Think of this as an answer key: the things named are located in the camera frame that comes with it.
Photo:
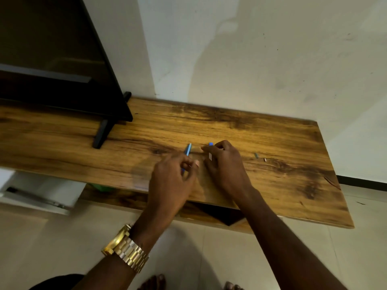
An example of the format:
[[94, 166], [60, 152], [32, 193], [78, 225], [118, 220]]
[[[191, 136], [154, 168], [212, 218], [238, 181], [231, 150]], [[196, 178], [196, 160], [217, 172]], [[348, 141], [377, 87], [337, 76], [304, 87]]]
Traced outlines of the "person's left hand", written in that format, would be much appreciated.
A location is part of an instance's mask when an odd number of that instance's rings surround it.
[[164, 231], [185, 204], [196, 185], [188, 181], [188, 171], [194, 160], [183, 153], [164, 156], [155, 164], [149, 181], [148, 203], [143, 212], [147, 223]]

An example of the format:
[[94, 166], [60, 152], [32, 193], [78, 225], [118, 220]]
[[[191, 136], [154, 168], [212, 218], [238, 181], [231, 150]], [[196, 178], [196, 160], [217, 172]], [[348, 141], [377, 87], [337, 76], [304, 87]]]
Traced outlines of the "person's right hand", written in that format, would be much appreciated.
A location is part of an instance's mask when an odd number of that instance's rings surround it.
[[239, 151], [227, 140], [214, 146], [202, 146], [201, 150], [210, 152], [215, 158], [215, 170], [208, 172], [219, 189], [229, 195], [238, 206], [249, 200], [254, 188]]

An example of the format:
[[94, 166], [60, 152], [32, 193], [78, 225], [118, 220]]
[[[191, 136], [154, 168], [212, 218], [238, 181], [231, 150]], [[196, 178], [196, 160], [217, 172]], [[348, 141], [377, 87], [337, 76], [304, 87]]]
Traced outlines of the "blue pen barrel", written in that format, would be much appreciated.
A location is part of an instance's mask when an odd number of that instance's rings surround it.
[[[189, 156], [190, 155], [190, 151], [191, 151], [191, 146], [192, 146], [192, 143], [189, 143], [187, 146], [186, 146], [186, 149], [184, 151], [184, 154], [186, 156]], [[184, 175], [185, 173], [185, 169], [184, 168], [181, 168], [181, 175]]]

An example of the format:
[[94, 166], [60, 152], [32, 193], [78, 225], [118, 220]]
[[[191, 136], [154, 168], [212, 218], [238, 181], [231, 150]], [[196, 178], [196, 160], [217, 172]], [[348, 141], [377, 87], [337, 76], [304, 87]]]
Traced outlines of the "person's right forearm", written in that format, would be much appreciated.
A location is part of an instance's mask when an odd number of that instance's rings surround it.
[[253, 229], [281, 290], [347, 290], [273, 212], [258, 190], [242, 186], [230, 195]]

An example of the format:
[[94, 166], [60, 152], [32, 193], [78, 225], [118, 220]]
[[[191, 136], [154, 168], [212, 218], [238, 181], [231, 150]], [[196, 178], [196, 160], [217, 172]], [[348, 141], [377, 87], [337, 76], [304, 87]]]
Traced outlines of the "wooden lower shelf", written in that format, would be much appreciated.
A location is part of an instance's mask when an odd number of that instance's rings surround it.
[[[87, 184], [79, 199], [116, 209], [142, 211], [146, 207], [148, 194], [119, 189], [103, 192]], [[243, 213], [236, 208], [186, 201], [182, 209], [176, 214], [175, 219], [234, 232], [253, 234], [253, 230]]]

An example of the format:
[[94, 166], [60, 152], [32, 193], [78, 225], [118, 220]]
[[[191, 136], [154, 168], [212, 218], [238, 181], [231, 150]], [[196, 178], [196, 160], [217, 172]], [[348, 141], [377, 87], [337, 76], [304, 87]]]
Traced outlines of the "green object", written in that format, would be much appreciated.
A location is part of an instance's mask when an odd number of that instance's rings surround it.
[[109, 193], [115, 190], [115, 188], [113, 187], [103, 186], [99, 184], [89, 184], [89, 185], [91, 185], [94, 189], [102, 193]]

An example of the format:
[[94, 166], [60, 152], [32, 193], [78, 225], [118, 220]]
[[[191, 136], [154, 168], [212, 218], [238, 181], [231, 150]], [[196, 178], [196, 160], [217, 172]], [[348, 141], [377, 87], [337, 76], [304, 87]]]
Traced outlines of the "black television stand leg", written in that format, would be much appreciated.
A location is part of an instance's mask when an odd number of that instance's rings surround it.
[[112, 102], [106, 103], [106, 110], [101, 113], [103, 120], [100, 122], [98, 131], [94, 137], [92, 147], [100, 149], [108, 138], [113, 127], [119, 122], [132, 122], [133, 115], [129, 109], [128, 101], [131, 99], [132, 93], [123, 93], [123, 98], [114, 99]]

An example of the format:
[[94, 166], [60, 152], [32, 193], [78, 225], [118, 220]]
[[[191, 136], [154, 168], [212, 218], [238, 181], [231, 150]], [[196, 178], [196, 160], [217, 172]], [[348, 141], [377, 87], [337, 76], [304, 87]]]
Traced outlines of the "gold metal wristwatch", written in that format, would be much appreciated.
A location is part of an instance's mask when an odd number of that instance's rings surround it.
[[125, 264], [138, 274], [147, 263], [149, 256], [130, 238], [131, 228], [130, 224], [125, 224], [101, 252], [105, 256], [114, 254], [119, 256]]

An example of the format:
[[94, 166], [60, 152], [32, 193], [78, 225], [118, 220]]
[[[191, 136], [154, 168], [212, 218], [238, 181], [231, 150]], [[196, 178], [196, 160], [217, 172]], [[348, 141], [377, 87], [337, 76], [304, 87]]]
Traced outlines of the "person's left foot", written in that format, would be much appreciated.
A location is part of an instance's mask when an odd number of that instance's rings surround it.
[[144, 281], [137, 290], [166, 290], [166, 278], [163, 274], [153, 275]]

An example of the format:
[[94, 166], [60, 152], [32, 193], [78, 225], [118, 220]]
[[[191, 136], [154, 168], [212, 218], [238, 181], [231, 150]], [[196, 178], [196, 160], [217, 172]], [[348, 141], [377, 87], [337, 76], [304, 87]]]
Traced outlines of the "white cabinet drawer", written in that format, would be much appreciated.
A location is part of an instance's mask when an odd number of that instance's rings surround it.
[[68, 215], [86, 183], [0, 167], [0, 203]]

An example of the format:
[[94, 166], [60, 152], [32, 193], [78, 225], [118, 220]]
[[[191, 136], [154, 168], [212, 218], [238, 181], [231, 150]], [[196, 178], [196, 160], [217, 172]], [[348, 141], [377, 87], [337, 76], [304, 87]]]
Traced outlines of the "person's dark shorts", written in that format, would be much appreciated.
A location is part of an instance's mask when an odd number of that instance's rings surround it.
[[29, 290], [72, 290], [83, 278], [83, 274], [56, 276], [36, 284]]

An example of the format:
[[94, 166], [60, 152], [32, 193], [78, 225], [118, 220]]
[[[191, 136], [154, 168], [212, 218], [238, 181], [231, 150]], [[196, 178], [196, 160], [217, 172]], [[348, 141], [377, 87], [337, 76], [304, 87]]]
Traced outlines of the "black flat television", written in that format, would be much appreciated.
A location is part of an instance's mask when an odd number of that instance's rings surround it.
[[0, 99], [133, 120], [83, 0], [0, 0]]

